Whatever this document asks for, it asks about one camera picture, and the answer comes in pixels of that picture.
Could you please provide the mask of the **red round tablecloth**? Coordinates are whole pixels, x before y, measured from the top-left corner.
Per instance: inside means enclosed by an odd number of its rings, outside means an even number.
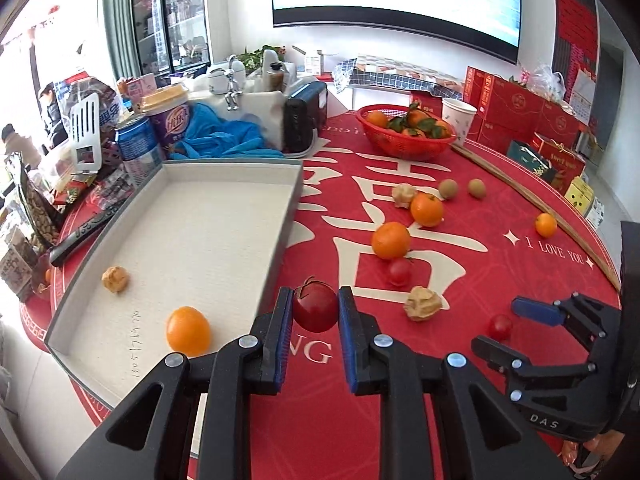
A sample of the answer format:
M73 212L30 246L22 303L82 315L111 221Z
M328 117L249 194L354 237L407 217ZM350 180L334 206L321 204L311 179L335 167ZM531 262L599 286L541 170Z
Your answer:
M486 146L478 152L535 191L600 257L605 255L597 233L553 188ZM494 315L507 314L518 295L551 300L579 290L616 303L615 289L582 248L566 233L539 236L535 207L494 177L484 179L484 200L460 192L446 203L444 220L436 228L420 226L394 205L390 193L399 183L433 193L442 180L466 185L478 178L480 167L456 153L442 153L434 162L378 154L357 118L345 114L328 122L314 154L296 162L303 167L303 188L276 296L280 287L296 287L310 276L336 288L348 286L358 309L374 315L384 333L431 356L469 353L472 339L484 333ZM411 236L404 258L411 260L412 279L405 287L387 281L390 260L378 258L370 245L374 231L386 222L401 223ZM57 304L92 245L53 273ZM437 292L444 308L426 321L409 320L404 303L414 286ZM76 380L74 385L91 415L106 419L112 406L96 400Z

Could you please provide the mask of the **white slotted spatula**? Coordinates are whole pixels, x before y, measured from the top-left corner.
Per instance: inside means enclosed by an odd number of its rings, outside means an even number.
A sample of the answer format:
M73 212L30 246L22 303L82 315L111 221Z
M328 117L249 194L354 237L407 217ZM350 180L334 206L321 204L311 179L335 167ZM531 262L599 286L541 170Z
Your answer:
M78 174L96 174L102 167L99 105L93 92L70 110L70 151Z

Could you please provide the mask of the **pale walnut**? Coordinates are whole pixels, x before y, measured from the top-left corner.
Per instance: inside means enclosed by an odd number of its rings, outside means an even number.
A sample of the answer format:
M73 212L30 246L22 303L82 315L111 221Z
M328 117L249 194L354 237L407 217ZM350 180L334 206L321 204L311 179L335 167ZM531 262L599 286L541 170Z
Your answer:
M392 188L390 195L392 196L394 205L397 208L409 209L411 203L418 194L418 190L410 184L401 183Z

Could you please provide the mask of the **brown kiwi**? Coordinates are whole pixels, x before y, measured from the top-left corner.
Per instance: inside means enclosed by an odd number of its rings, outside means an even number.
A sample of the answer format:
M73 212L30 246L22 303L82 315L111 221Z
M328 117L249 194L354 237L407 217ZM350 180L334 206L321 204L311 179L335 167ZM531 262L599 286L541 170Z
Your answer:
M439 183L438 192L443 200L452 200L459 192L459 185L454 179L445 179Z
M477 200L484 200L487 195L486 184L482 179L472 179L468 183L468 192Z

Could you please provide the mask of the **red gift box stack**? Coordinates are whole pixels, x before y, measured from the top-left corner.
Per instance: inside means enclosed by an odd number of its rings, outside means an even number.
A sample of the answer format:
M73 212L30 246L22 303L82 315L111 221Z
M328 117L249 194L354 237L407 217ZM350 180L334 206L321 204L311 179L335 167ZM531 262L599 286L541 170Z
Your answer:
M472 66L466 69L463 101L476 108L468 138L502 154L512 140L528 143L535 133L572 148L585 130L560 104Z

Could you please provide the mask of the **large mandarin orange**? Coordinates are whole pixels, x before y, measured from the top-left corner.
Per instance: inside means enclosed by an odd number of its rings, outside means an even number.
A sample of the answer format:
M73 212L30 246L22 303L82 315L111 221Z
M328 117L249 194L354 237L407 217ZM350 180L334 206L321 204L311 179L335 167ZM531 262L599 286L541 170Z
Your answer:
M408 229L399 222L386 222L371 236L371 248L378 258L393 260L404 258L411 246Z

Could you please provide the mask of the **orange kumquat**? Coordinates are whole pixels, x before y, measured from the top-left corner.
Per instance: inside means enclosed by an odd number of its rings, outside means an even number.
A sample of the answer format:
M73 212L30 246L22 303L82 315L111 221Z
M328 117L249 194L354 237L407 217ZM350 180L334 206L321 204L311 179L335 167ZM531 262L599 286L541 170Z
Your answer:
M212 330L206 317L198 309L188 306L171 312L165 337L171 350L189 358L204 356L212 344Z

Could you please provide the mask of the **red cherry tomato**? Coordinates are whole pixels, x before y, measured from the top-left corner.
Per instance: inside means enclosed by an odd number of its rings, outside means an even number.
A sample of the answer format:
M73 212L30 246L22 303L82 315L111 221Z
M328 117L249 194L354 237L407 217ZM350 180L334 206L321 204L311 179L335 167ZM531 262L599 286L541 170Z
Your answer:
M304 330L324 333L337 323L339 315L337 294L328 283L310 276L296 288L293 318Z

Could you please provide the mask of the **blue drink can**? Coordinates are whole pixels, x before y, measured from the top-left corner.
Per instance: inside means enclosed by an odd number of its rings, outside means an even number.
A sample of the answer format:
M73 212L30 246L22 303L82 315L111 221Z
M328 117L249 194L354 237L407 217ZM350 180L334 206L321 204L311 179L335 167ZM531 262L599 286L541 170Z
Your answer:
M163 163L160 142L149 117L125 117L116 127L115 141L124 169L136 188Z

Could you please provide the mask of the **tan walnut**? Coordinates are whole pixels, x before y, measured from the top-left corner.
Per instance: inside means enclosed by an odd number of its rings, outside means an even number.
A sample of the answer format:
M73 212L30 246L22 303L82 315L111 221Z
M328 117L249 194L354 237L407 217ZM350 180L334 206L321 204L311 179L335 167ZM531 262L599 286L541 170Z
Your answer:
M423 322L444 308L442 298L423 286L414 286L404 303L405 314L414 322Z

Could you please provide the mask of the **dark green gift bag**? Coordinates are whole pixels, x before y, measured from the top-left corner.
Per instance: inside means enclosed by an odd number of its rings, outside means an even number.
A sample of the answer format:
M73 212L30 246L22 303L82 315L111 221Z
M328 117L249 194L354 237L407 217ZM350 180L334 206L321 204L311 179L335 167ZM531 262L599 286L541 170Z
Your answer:
M506 157L517 162L520 166L528 169L549 184L553 182L556 176L556 170L551 166L551 162L524 142L512 140L506 151Z

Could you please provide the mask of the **green potted plant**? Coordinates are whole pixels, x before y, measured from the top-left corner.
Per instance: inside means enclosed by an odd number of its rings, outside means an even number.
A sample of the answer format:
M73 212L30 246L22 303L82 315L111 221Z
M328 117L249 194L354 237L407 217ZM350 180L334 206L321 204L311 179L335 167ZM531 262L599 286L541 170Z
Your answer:
M273 50L277 53L278 60L281 62L284 61L286 53L285 47L270 46L269 44L264 44L261 48L258 48L254 51L245 49L242 53L239 53L236 58L244 64L247 75L254 73L255 70L258 70L258 68L262 67L262 60L264 59L265 50Z

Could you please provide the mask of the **small red tomato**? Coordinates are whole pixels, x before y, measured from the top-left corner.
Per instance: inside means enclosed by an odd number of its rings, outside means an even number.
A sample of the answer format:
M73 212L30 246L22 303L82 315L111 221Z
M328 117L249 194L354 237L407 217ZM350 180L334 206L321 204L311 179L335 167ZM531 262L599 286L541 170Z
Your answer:
M513 330L512 320L505 314L494 315L487 325L487 335L495 341L507 341Z

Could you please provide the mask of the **small round orange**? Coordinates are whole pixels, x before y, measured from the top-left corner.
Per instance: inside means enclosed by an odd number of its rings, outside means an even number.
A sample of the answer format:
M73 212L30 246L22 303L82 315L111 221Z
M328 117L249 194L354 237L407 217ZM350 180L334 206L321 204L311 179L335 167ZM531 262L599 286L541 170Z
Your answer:
M539 236L550 238L555 234L557 229L558 224L552 214L548 214L548 212L538 214L535 220L535 230Z

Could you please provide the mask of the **yellow carton box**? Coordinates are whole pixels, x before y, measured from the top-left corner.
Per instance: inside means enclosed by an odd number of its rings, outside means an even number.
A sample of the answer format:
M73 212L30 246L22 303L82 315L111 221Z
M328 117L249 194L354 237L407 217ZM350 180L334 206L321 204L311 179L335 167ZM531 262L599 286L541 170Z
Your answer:
M592 187L582 177L574 177L564 197L576 211L585 217L593 203L594 193Z

